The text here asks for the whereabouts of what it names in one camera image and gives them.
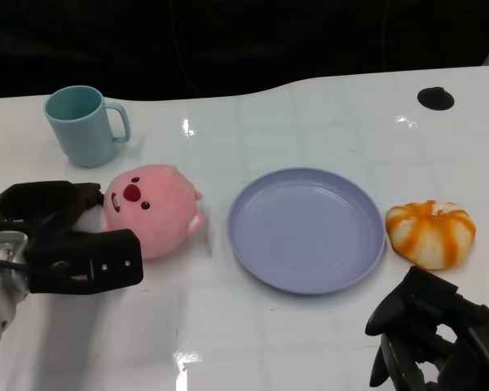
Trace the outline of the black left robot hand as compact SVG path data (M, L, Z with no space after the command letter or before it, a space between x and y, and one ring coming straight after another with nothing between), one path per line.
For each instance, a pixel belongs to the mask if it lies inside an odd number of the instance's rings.
M90 295L143 280L140 242L129 229L85 233L74 225L102 205L98 183L17 183L0 194L0 233L27 237L23 262L0 260L0 270L27 279L32 293Z

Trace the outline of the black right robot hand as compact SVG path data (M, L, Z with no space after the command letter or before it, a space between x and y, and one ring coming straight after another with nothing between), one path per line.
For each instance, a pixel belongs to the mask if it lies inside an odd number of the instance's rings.
M379 336L370 378L397 390L489 390L489 308L418 266L378 305L365 332Z

